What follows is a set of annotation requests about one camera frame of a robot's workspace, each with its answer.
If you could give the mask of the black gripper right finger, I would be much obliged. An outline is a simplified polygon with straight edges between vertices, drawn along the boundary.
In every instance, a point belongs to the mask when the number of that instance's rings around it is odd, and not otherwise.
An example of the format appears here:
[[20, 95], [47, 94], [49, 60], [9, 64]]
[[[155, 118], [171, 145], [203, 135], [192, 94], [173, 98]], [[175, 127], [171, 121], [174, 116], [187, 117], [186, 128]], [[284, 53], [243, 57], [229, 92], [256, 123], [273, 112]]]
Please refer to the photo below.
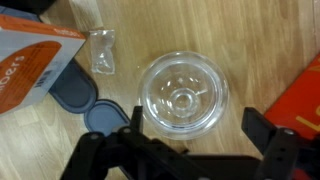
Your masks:
[[277, 127], [258, 110], [245, 107], [241, 129], [263, 155], [255, 180], [320, 180], [320, 136], [304, 138]]

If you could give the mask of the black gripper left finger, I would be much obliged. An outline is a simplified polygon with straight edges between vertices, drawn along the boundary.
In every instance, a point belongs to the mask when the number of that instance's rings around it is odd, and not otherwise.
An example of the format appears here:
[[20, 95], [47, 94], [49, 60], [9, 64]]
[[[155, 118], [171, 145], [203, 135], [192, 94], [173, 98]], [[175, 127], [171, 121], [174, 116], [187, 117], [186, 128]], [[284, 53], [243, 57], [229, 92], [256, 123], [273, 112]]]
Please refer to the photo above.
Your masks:
[[196, 163], [140, 131], [142, 112], [136, 106], [130, 124], [108, 137], [99, 132], [82, 135], [60, 179], [103, 180], [114, 167], [133, 179], [206, 179], [207, 173]]

